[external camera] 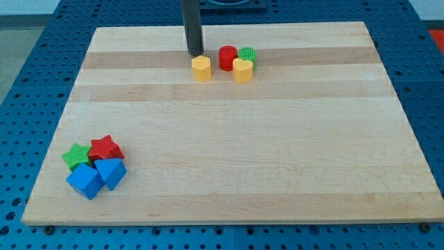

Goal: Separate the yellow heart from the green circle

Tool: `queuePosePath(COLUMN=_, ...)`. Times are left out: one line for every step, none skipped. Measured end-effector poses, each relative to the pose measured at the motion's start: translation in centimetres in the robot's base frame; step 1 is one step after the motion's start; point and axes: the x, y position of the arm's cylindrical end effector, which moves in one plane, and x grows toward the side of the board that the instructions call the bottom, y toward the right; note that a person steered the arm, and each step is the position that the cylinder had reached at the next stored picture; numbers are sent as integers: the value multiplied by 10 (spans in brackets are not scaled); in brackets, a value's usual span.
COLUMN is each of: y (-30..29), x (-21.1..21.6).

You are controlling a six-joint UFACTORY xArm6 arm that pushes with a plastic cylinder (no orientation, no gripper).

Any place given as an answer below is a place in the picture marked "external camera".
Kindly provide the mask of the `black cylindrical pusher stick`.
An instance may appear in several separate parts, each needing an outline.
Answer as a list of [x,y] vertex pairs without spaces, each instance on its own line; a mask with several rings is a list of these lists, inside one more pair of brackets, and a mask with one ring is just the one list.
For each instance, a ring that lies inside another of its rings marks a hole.
[[199,0],[182,0],[182,19],[187,50],[191,56],[204,53]]

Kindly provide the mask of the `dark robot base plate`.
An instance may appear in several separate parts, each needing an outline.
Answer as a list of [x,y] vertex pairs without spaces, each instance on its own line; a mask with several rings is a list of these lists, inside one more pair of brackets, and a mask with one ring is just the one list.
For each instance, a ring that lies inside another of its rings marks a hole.
[[267,0],[200,0],[201,10],[265,10]]

